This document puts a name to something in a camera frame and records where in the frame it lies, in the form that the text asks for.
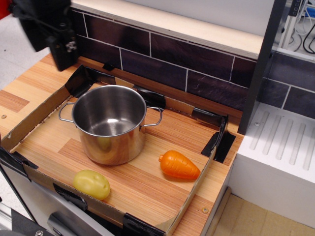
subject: wooden countertop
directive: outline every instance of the wooden countertop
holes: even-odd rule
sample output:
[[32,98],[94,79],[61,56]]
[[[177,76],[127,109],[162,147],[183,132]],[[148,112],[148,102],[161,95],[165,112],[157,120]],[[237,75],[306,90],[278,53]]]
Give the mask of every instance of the wooden countertop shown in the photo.
[[[100,66],[97,62],[85,58],[79,58],[77,64],[71,66],[63,72],[59,72],[54,65],[52,56],[48,55],[1,90],[1,136],[4,137],[8,134],[52,93],[60,89],[81,64],[88,65],[89,67],[95,69],[98,69]],[[224,107],[223,110],[225,113],[229,113],[229,109],[227,107]],[[236,135],[233,146],[231,147],[224,163],[216,161],[212,162],[201,187],[198,189],[181,222],[176,228],[173,234],[174,236],[198,236],[202,233],[203,228],[207,223],[207,219],[218,198],[223,183],[243,139],[242,135],[237,134],[237,121],[240,118],[239,113],[231,110],[231,114],[233,122],[229,124],[228,129],[232,134]]]

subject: black tape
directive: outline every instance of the black tape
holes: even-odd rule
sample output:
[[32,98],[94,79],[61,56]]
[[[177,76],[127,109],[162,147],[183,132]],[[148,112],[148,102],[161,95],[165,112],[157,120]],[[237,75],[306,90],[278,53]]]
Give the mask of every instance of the black tape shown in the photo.
[[87,92],[95,82],[96,81],[94,81],[88,74],[85,66],[80,65],[71,75],[65,84],[65,87],[72,96],[80,97]]
[[147,106],[159,107],[159,108],[162,108],[163,110],[165,109],[166,101],[165,101],[164,95],[147,90],[137,85],[135,85],[134,88],[137,89],[137,92],[146,101]]
[[111,71],[111,70],[115,69],[115,67],[113,65],[105,63],[103,66],[103,69]]
[[210,157],[213,148],[216,146],[217,151],[214,157],[215,161],[223,163],[234,140],[235,136],[227,131],[228,116],[222,117],[220,132],[215,133],[207,143],[201,154]]
[[191,116],[196,120],[200,120],[202,122],[212,124],[217,127],[220,127],[222,122],[224,121],[223,116],[196,107],[193,109]]
[[69,202],[72,202],[77,207],[79,207],[82,211],[86,211],[88,209],[88,204],[83,198],[76,195],[75,193],[72,193],[66,189],[61,188],[60,186],[58,186],[54,183],[53,183],[53,185],[54,185],[54,189],[55,189],[56,193],[58,193],[64,199],[66,199]]
[[38,168],[37,165],[30,162],[28,159],[26,159],[24,156],[22,156],[18,152],[10,153],[7,150],[5,150],[3,147],[0,147],[0,161],[6,167],[14,170],[15,172],[18,172],[19,174],[27,178],[28,176],[25,173],[23,164],[26,164],[34,169]]
[[109,85],[115,85],[116,84],[115,76],[108,75],[106,73],[100,72],[98,70],[95,70],[95,69],[92,69],[89,67],[86,67],[86,70],[93,81],[104,82],[104,83],[107,83]]
[[163,236],[164,231],[126,213],[123,219],[122,236]]

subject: toy carrot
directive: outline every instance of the toy carrot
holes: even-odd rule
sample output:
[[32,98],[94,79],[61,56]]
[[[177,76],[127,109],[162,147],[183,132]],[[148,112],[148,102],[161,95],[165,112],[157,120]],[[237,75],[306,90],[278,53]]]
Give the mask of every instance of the toy carrot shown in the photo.
[[181,153],[170,150],[159,157],[161,169],[164,174],[186,179],[197,179],[200,170],[187,157]]

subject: dark tile wall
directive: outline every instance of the dark tile wall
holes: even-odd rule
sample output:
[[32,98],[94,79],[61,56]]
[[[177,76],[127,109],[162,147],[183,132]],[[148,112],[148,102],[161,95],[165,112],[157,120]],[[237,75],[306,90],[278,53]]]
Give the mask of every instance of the dark tile wall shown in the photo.
[[315,119],[315,63],[275,53],[261,102]]
[[81,55],[243,110],[256,61],[72,9]]

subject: cable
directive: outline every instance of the cable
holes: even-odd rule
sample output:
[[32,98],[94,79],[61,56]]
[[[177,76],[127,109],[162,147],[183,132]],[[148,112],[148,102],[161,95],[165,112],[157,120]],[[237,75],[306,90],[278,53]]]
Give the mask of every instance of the cable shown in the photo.
[[311,50],[311,52],[306,49],[306,47],[305,47],[305,41],[306,41],[306,39],[309,37],[309,35],[311,34],[311,32],[313,31],[314,27],[315,27],[315,24],[313,25],[312,29],[308,32],[308,34],[305,36],[305,38],[304,38],[304,40],[303,40],[303,48],[304,48],[304,50],[305,50],[306,52],[308,52],[308,53],[310,53],[310,54],[315,54],[315,52],[310,48],[311,43],[313,42],[314,38],[313,38],[313,40],[312,40],[312,41],[310,42],[310,44],[309,44],[309,49]]
[[[302,10],[302,11],[305,11],[306,13],[307,13],[307,15],[309,16],[309,20],[310,20],[310,28],[309,28],[309,30],[312,28],[312,18],[310,17],[310,14],[309,14],[309,12],[307,11],[307,5],[305,5],[305,9],[304,10]],[[294,31],[298,34],[298,35],[301,35],[301,36],[304,36],[304,35],[306,35],[308,32],[309,32],[309,30],[305,30],[305,27],[304,27],[304,21],[305,21],[305,16],[304,16],[304,18],[303,18],[303,29],[304,29],[304,33],[300,33],[299,31],[297,31],[297,24],[300,22],[300,20],[301,19],[299,19],[297,22],[296,22],[296,24],[295,24],[295,26],[294,26]]]

